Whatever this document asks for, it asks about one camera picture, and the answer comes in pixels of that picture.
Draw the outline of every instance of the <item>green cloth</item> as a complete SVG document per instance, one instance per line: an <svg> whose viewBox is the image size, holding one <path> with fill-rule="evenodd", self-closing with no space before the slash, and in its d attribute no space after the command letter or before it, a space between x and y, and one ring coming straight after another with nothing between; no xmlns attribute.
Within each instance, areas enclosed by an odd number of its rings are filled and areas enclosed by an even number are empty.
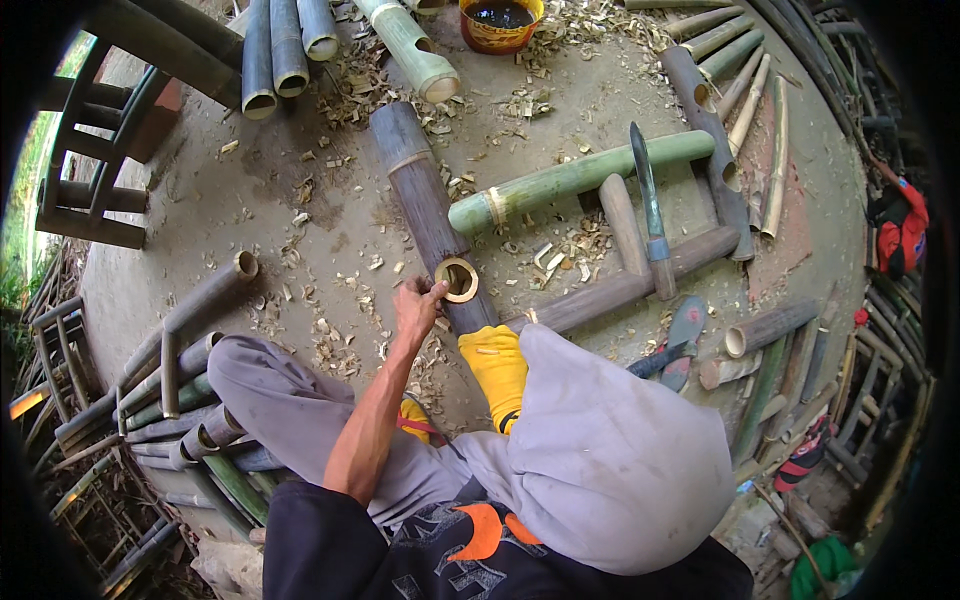
<svg viewBox="0 0 960 600"><path fill-rule="evenodd" d="M811 545L810 554L827 581L836 581L841 573L856 569L853 556L836 536L824 538ZM793 600L814 600L819 590L820 581L813 574L810 560L806 554L802 554L790 576L790 597Z"/></svg>

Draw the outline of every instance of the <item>dark liquid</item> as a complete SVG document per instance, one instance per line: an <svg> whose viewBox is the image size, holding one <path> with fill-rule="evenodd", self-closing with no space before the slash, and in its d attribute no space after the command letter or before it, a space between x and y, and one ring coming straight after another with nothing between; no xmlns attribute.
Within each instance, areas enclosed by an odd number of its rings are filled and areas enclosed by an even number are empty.
<svg viewBox="0 0 960 600"><path fill-rule="evenodd" d="M478 23L500 29L519 29L534 22L530 11L510 0L483 0L471 4L465 13Z"/></svg>

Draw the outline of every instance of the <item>knife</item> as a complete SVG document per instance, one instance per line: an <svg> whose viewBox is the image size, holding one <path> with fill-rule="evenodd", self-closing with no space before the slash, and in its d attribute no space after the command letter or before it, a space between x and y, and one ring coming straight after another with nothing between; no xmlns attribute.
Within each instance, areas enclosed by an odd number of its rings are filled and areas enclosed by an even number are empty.
<svg viewBox="0 0 960 600"><path fill-rule="evenodd" d="M640 128L630 124L630 145L634 149L636 179L640 183L640 195L643 196L643 211L647 215L647 259L654 275L654 287L660 301L677 297L677 282L673 278L673 265L670 264L670 247L663 235L663 219L660 216L660 204L657 202L657 187L654 184L654 171L647 155L647 143L643 141Z"/></svg>

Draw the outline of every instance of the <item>orange logo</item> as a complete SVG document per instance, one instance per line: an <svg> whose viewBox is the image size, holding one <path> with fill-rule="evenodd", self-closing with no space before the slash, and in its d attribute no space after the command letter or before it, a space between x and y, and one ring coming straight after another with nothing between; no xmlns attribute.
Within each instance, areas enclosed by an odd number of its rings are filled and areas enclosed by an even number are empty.
<svg viewBox="0 0 960 600"><path fill-rule="evenodd" d="M479 561L488 559L496 552L503 534L503 525L500 524L500 515L490 504L471 504L458 506L454 511L467 513L473 521L473 537L463 550L447 558L448 561ZM516 538L523 543L541 545L542 541L530 533L520 519L513 513L504 517L504 524Z"/></svg>

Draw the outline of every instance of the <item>grey pants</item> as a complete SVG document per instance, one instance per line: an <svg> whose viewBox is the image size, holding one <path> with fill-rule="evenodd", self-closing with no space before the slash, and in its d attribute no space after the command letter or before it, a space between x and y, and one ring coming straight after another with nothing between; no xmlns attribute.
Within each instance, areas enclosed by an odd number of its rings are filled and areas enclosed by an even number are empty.
<svg viewBox="0 0 960 600"><path fill-rule="evenodd" d="M451 500L471 478L540 541L579 563L637 575L676 563L733 500L723 420L527 325L529 371L512 435L465 433L450 446L397 429L368 512L396 525ZM353 410L353 390L317 376L270 342L227 336L207 373L241 425L304 480L321 485Z"/></svg>

